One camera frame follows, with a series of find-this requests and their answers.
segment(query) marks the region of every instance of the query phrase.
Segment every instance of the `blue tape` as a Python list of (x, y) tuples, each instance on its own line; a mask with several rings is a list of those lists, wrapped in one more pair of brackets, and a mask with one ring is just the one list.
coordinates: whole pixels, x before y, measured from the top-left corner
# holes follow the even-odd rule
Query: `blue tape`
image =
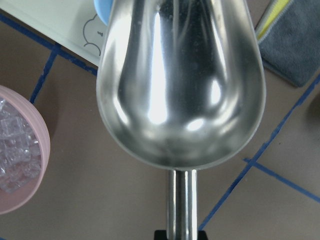
[(4, 22), (5, 24), (9, 25), (13, 29), (17, 30), (18, 32), (22, 33), (23, 35), (26, 35), (27, 37), (31, 38), (32, 40), (34, 40), (38, 44), (41, 44), (42, 46), (44, 46), (48, 49), (52, 49), (52, 47), (54, 46), (51, 42), (38, 36), (37, 34), (26, 29), (25, 27), (21, 26), (20, 24), (16, 23), (15, 21), (11, 20), (10, 18), (4, 16), (1, 13), (0, 13), (0, 21)]
[(266, 173), (266, 174), (268, 174), (268, 175), (276, 178), (276, 179), (279, 180), (280, 182), (282, 182), (282, 183), (288, 185), (289, 187), (297, 190), (299, 193), (301, 193), (301, 194), (307, 196), (308, 198), (311, 198), (311, 199), (315, 200), (316, 202), (320, 203), (320, 197), (318, 197), (317, 195), (315, 195), (315, 194), (307, 191), (306, 189), (298, 186), (297, 184), (295, 184), (295, 183), (293, 183), (292, 181), (284, 178), (283, 176), (280, 176), (279, 174), (277, 174), (277, 173), (275, 173), (274, 171), (266, 168), (265, 166), (261, 165), (260, 163), (256, 162), (256, 163), (254, 164), (254, 166), (255, 166), (257, 169), (263, 171), (264, 173)]
[(275, 139), (275, 137), (279, 134), (293, 111), (303, 104), (305, 100), (308, 98), (308, 96), (312, 93), (312, 91), (315, 89), (316, 85), (320, 82), (320, 75), (317, 76), (317, 78), (311, 83), (311, 85), (306, 89), (306, 91), (302, 94), (302, 96), (298, 99), (298, 101), (293, 105), (293, 107), (290, 109), (290, 111), (285, 115), (285, 117), (282, 119), (282, 121), (278, 124), (278, 126), (275, 128), (275, 130), (271, 133), (271, 136), (267, 142), (264, 142), (260, 149), (256, 152), (256, 154), (253, 156), (252, 159), (244, 159), (247, 162), (247, 165), (244, 167), (244, 169), (241, 171), (241, 173), (238, 175), (238, 177), (233, 181), (231, 186), (227, 189), (227, 191), (223, 194), (223, 196), (220, 198), (220, 200), (217, 202), (217, 204), (213, 207), (213, 209), (210, 211), (208, 216), (204, 219), (202, 224), (199, 226), (199, 230), (202, 231), (203, 228), (208, 224), (208, 222), (212, 219), (212, 217), (215, 215), (215, 213), (218, 211), (218, 209), (223, 205), (223, 203), (227, 200), (227, 198), (230, 196), (232, 191), (235, 189), (235, 187), (238, 185), (238, 183), (244, 178), (244, 176), (249, 172), (249, 170), (253, 166), (261, 166), (261, 170), (264, 170), (266, 173), (274, 176), (281, 182), (289, 185), (290, 187), (294, 188), (295, 190), (299, 191), (300, 193), (303, 193), (304, 195), (312, 198), (313, 200), (318, 202), (319, 197), (316, 195), (308, 192), (307, 190), (303, 189), (302, 187), (299, 187), (298, 185), (294, 184), (293, 182), (285, 179), (284, 177), (281, 177), (280, 175), (273, 173), (272, 171), (268, 170), (267, 168), (264, 168), (262, 165), (258, 165), (257, 161), (261, 157), (261, 155), (265, 152), (265, 150), (268, 148), (268, 146), (271, 144), (271, 142)]
[(39, 77), (39, 80), (37, 82), (37, 84), (35, 85), (35, 88), (31, 94), (31, 97), (30, 97), (30, 103), (34, 104), (35, 101), (36, 101), (36, 98), (40, 92), (40, 90), (42, 89), (42, 86), (44, 85), (46, 79), (47, 79), (47, 76), (54, 64), (54, 61), (57, 57), (57, 54), (58, 54), (58, 51), (59, 49), (61, 48), (61, 45), (60, 44), (55, 44), (54, 47), (52, 48), (52, 51), (50, 53), (50, 56), (48, 58), (48, 60), (46, 61), (46, 64), (44, 66), (44, 69), (43, 69), (43, 73), (41, 74), (41, 76)]
[(244, 169), (240, 172), (239, 176), (233, 181), (231, 186), (227, 189), (227, 191), (223, 194), (223, 196), (220, 198), (220, 200), (217, 202), (217, 204), (213, 207), (213, 209), (210, 211), (208, 216), (204, 219), (204, 221), (199, 226), (198, 230), (202, 231), (204, 227), (208, 224), (208, 222), (212, 219), (212, 217), (215, 215), (215, 213), (218, 211), (218, 209), (224, 204), (224, 202), (227, 200), (227, 198), (230, 196), (232, 191), (236, 188), (238, 183), (244, 178), (244, 176), (249, 172), (251, 169), (251, 165), (247, 164)]
[(80, 59), (76, 58), (75, 56), (72, 56), (71, 54), (67, 53), (66, 51), (63, 51), (61, 49), (57, 52), (58, 55), (63, 57), (64, 59), (69, 60), (74, 65), (77, 65), (78, 67), (82, 68), (83, 70), (93, 74), (94, 76), (97, 76), (97, 69), (87, 66), (84, 61), (81, 61)]

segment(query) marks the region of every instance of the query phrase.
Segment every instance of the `pink bowl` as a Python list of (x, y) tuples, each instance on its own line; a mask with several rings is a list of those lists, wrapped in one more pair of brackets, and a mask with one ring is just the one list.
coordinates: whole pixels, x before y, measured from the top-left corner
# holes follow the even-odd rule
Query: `pink bowl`
[(13, 193), (0, 190), (0, 214), (6, 214), (24, 205), (36, 193), (44, 177), (49, 155), (50, 136), (46, 123), (38, 110), (23, 96), (15, 91), (0, 85), (0, 97), (17, 109), (26, 119), (38, 140), (41, 152), (40, 175)]

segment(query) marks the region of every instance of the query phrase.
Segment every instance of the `gray towel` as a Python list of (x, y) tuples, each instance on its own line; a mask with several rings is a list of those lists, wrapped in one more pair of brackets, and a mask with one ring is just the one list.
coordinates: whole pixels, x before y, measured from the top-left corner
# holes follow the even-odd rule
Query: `gray towel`
[(266, 68), (304, 86), (320, 67), (320, 0), (291, 0), (258, 43)]

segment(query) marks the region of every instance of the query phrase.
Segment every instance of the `beige floor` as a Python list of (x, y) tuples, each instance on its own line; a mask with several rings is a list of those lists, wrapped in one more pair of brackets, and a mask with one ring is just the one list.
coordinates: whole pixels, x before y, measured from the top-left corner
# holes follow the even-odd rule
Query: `beige floor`
[[(268, 0), (248, 0), (256, 24)], [(0, 84), (29, 98), (50, 50), (0, 22)], [(265, 71), (267, 102), (252, 141), (234, 158), (198, 173), (201, 223), (303, 95)], [(130, 157), (100, 119), (96, 77), (57, 56), (35, 102), (47, 123), (51, 155), (35, 196), (0, 215), (6, 240), (151, 240), (166, 227), (166, 171)], [(204, 230), (210, 240), (320, 239), (320, 85)]]

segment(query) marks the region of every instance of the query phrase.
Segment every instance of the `yellow stripe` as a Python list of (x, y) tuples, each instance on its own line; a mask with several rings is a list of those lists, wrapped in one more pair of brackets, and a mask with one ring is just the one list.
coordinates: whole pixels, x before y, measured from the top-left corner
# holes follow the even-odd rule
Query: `yellow stripe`
[(266, 31), (269, 29), (270, 25), (274, 22), (274, 20), (277, 18), (277, 16), (282, 12), (282, 10), (287, 6), (287, 4), (290, 2), (290, 0), (278, 0), (277, 3), (273, 6), (273, 9), (268, 16), (267, 20), (265, 21), (265, 24), (261, 30), (261, 32), (258, 35), (258, 39), (260, 39)]

